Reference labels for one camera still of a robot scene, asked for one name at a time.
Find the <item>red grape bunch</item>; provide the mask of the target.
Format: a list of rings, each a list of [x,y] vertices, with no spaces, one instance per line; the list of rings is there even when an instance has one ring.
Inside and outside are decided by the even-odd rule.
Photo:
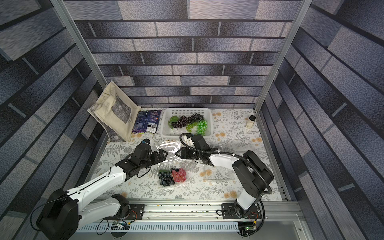
[[[176,183],[183,183],[187,178],[187,173],[183,168],[171,170],[171,175]]]

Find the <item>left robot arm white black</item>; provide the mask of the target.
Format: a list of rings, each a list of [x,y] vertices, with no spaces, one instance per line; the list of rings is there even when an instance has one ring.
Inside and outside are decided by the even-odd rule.
[[[93,203],[93,200],[120,185],[134,176],[140,170],[166,160],[168,152],[152,151],[148,143],[140,143],[134,152],[99,177],[78,187],[64,191],[54,191],[33,227],[50,240],[68,240],[79,228],[97,220],[124,220],[131,213],[129,201],[120,194],[112,195],[107,200]]]

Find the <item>dark blue grape bunch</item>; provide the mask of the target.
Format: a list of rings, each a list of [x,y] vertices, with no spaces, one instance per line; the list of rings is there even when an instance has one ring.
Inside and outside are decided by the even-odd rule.
[[[160,170],[158,173],[159,183],[163,187],[169,187],[175,184],[171,171]]]

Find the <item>clear plastic clamshell container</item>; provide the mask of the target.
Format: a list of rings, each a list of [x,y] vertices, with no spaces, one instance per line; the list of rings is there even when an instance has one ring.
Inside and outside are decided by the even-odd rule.
[[[187,188],[201,188],[224,186],[236,184],[235,173],[223,167],[212,167],[210,165],[196,163],[194,160],[182,160],[176,156],[176,152],[183,147],[179,141],[166,141],[157,148],[168,152],[167,159],[155,166],[153,177],[155,179],[155,187],[158,189],[170,189],[177,186],[186,186]],[[158,173],[160,170],[171,171],[183,168],[187,173],[186,181],[176,183],[169,187],[163,187],[159,183]]]

